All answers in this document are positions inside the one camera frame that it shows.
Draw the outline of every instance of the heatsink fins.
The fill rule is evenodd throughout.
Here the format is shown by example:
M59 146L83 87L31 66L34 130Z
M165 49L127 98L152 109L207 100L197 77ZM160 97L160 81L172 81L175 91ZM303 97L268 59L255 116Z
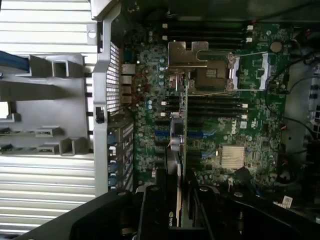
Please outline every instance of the heatsink fins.
M246 147L226 145L222 147L221 167L223 169L239 169L245 165Z

